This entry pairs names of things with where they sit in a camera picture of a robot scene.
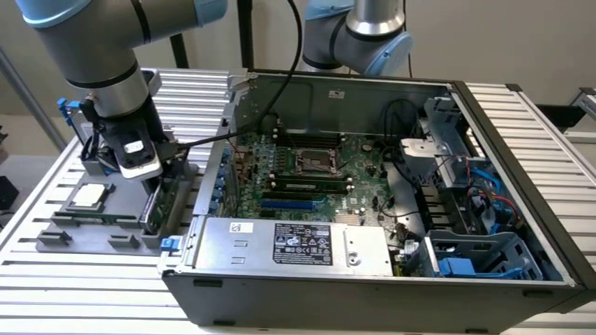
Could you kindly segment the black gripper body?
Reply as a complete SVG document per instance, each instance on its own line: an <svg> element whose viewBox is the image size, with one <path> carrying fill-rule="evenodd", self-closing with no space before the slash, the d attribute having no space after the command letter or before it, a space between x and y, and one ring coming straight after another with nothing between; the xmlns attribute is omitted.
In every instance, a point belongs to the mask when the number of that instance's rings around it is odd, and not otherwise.
<svg viewBox="0 0 596 335"><path fill-rule="evenodd" d="M174 137L166 134L151 98L134 112L118 117L101 117L99 133L127 179L161 176L171 169L167 164L183 156Z"/></svg>

